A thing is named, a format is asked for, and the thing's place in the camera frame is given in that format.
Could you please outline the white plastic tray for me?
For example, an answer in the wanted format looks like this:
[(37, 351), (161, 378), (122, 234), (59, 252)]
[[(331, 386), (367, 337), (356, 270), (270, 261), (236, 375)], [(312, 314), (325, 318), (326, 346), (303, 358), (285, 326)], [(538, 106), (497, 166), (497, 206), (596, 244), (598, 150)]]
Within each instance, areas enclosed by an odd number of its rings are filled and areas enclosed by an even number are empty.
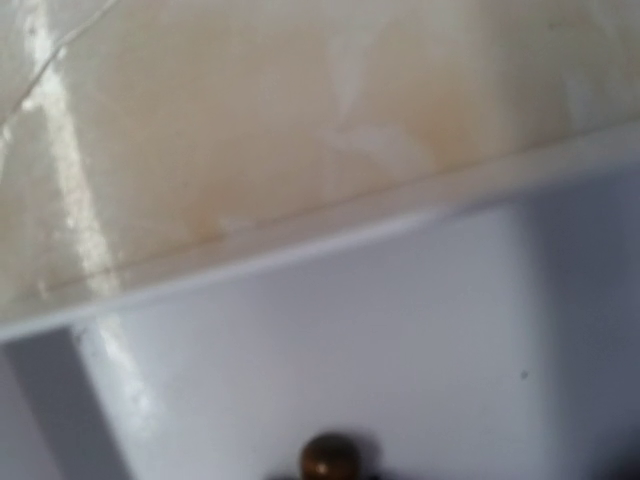
[(639, 125), (9, 304), (5, 479), (639, 475)]

